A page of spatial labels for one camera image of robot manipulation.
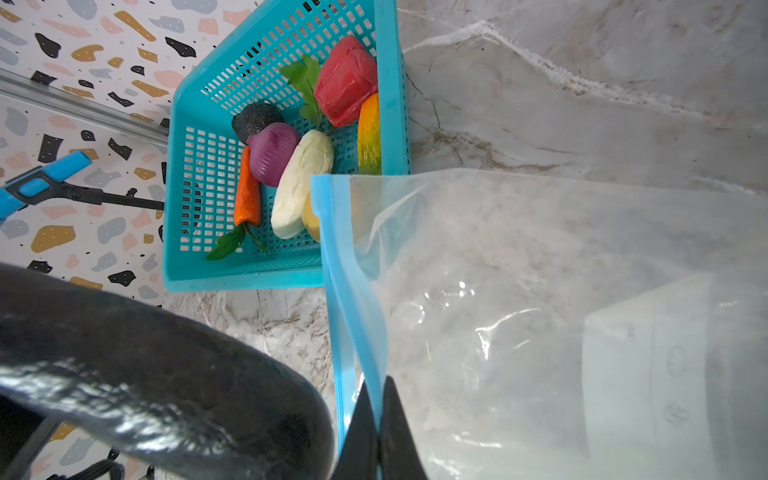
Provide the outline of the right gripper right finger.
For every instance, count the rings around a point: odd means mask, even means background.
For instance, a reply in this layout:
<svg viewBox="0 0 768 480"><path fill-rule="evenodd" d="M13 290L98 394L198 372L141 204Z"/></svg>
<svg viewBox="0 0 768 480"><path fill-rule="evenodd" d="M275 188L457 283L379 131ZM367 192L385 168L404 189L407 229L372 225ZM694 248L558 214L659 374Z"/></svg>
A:
<svg viewBox="0 0 768 480"><path fill-rule="evenodd" d="M383 390L379 433L379 470L383 480L427 480L394 379Z"/></svg>

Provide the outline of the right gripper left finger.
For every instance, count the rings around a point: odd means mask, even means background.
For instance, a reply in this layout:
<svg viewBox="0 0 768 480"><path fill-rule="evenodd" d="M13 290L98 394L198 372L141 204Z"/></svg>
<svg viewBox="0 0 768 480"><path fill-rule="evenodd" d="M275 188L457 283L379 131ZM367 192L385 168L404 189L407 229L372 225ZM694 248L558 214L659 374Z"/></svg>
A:
<svg viewBox="0 0 768 480"><path fill-rule="evenodd" d="M367 384L363 383L331 480L376 480L378 431Z"/></svg>

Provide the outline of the clear zip top bag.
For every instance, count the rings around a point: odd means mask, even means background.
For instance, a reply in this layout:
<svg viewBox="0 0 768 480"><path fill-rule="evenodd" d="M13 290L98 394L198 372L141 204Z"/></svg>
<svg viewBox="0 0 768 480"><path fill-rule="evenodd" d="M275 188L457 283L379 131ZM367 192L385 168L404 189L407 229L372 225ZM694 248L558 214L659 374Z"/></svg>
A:
<svg viewBox="0 0 768 480"><path fill-rule="evenodd" d="M763 479L767 201L321 175L338 453L394 379L428 479Z"/></svg>

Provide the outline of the red toy pepper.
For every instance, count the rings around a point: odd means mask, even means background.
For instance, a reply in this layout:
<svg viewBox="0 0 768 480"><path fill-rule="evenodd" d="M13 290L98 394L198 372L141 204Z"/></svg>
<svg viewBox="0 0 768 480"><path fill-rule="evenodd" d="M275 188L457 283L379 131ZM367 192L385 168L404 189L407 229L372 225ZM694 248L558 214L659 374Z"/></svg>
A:
<svg viewBox="0 0 768 480"><path fill-rule="evenodd" d="M353 35L339 41L322 65L315 100L335 127L354 123L362 104L378 91L375 59Z"/></svg>

